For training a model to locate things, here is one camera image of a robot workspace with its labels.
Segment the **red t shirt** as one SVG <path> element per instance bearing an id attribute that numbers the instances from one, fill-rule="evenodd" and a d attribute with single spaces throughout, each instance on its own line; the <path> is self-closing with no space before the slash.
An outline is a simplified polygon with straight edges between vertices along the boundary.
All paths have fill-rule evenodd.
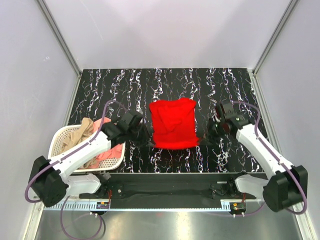
<path id="1" fill-rule="evenodd" d="M 196 102 L 189 98 L 150 103 L 154 147 L 182 150 L 197 146 L 195 108 Z"/>

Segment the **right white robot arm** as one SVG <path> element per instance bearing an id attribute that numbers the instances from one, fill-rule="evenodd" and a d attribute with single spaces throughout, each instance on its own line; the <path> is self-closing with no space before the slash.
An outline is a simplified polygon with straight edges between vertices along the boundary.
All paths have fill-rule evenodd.
<path id="1" fill-rule="evenodd" d="M 234 101 L 215 107 L 215 114 L 208 121 L 207 140 L 212 142 L 222 136 L 233 136 L 251 153 L 267 178 L 239 173 L 229 182 L 231 190 L 262 199 L 275 213 L 287 210 L 295 215 L 304 214 L 308 207 L 308 171 L 302 165 L 295 166 L 266 140 L 258 128 L 260 113 L 252 121 L 236 111 L 235 104 L 248 105 Z"/>

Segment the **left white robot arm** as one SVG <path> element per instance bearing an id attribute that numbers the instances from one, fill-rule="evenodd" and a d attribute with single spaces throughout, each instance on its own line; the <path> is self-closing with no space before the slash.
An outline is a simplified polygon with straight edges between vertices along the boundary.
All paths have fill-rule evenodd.
<path id="1" fill-rule="evenodd" d="M 74 171 L 97 155 L 126 141 L 144 145 L 149 140 L 143 115 L 138 111 L 128 111 L 116 122 L 104 123 L 87 140 L 66 152 L 50 159 L 38 157 L 32 165 L 25 199 L 33 203 L 28 196 L 29 189 L 35 192 L 38 202 L 46 207 L 52 207 L 68 196 L 102 197 L 107 192 L 107 181 L 101 174 L 74 175 Z"/>

